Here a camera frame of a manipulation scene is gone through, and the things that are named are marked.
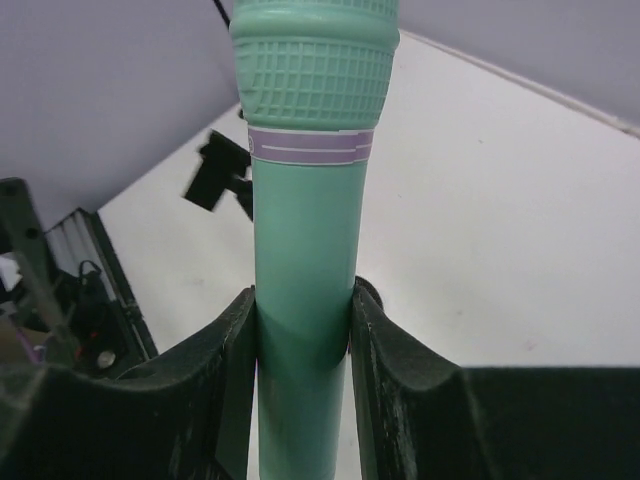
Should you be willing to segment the black round-base mic stand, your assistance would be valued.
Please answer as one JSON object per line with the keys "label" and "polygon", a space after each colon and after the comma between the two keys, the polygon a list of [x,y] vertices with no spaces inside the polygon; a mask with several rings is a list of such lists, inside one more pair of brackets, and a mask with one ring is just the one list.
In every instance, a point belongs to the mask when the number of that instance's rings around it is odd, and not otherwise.
{"label": "black round-base mic stand", "polygon": [[213,211],[225,192],[231,192],[250,221],[253,220],[253,182],[247,177],[249,152],[217,130],[200,146],[201,159],[183,198]]}

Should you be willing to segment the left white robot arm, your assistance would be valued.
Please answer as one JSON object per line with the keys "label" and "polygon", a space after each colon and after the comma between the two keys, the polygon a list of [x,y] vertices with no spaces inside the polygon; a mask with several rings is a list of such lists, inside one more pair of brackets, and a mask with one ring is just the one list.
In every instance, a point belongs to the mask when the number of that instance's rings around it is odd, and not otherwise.
{"label": "left white robot arm", "polygon": [[37,325],[49,333],[46,359],[72,367],[77,336],[70,324],[76,310],[71,276],[57,266],[26,182],[1,181],[1,252],[10,253],[20,280],[2,294],[14,307],[18,327]]}

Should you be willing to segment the green microphone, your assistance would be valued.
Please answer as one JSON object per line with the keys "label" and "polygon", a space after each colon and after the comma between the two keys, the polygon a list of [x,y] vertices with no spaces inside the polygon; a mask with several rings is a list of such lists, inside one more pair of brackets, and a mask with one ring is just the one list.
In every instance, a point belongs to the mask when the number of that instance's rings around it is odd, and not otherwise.
{"label": "green microphone", "polygon": [[400,42],[394,1],[239,1],[259,475],[335,475],[368,160]]}

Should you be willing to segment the black front mounting rail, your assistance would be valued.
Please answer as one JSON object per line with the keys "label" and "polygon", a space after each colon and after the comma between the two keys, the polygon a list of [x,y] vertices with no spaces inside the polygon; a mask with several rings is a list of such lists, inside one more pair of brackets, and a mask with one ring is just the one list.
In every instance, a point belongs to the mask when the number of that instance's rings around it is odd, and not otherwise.
{"label": "black front mounting rail", "polygon": [[78,346],[75,368],[116,378],[158,355],[139,304],[97,213],[77,209],[45,234],[54,294]]}

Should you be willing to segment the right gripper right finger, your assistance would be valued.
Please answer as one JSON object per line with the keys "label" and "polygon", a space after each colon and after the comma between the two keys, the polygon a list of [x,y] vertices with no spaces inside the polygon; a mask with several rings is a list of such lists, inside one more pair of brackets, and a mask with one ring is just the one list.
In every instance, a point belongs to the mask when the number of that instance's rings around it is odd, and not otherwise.
{"label": "right gripper right finger", "polygon": [[350,352],[366,479],[635,479],[639,372],[461,367],[352,298]]}

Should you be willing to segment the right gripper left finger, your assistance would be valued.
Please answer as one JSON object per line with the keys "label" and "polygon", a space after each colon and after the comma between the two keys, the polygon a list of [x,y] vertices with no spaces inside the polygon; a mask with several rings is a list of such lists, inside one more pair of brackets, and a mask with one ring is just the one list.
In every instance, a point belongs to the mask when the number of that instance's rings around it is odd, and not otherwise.
{"label": "right gripper left finger", "polygon": [[256,365],[255,295],[117,379],[1,369],[5,479],[243,479]]}

